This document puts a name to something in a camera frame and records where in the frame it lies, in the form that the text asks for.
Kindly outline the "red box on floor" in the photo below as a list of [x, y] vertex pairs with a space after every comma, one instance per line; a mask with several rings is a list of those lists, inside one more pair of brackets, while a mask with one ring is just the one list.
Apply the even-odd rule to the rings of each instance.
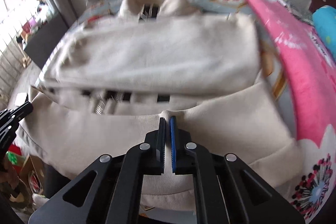
[[11, 144], [6, 155], [17, 174], [20, 174], [26, 161], [26, 158], [23, 156], [21, 149], [15, 144]]

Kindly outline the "cream zip-up jacket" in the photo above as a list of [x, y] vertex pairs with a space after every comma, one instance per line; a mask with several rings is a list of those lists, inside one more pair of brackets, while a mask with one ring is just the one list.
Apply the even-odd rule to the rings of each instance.
[[291, 98], [264, 77], [252, 15], [204, 13], [188, 0], [122, 0], [117, 15], [74, 24], [29, 91], [18, 134], [74, 178], [176, 116], [212, 153], [237, 154], [288, 198], [303, 166]]

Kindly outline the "dark low cabinet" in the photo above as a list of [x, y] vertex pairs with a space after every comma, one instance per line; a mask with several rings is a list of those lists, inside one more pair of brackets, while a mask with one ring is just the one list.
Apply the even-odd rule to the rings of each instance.
[[68, 26], [63, 17], [60, 14], [56, 14], [35, 34], [29, 37], [24, 52], [39, 69], [43, 69], [51, 53], [67, 30]]

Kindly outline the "cyan dotted pillow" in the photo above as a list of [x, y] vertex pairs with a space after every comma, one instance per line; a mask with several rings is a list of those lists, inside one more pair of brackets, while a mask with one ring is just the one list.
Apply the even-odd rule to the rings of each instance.
[[336, 9], [329, 5], [325, 5], [313, 13], [312, 19], [319, 38], [335, 60]]

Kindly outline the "pink blanket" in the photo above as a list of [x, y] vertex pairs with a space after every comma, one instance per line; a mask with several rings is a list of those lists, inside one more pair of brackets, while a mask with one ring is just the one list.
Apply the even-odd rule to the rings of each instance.
[[294, 107], [302, 174], [288, 200], [306, 223], [335, 223], [335, 62], [284, 0], [246, 0], [278, 51]]

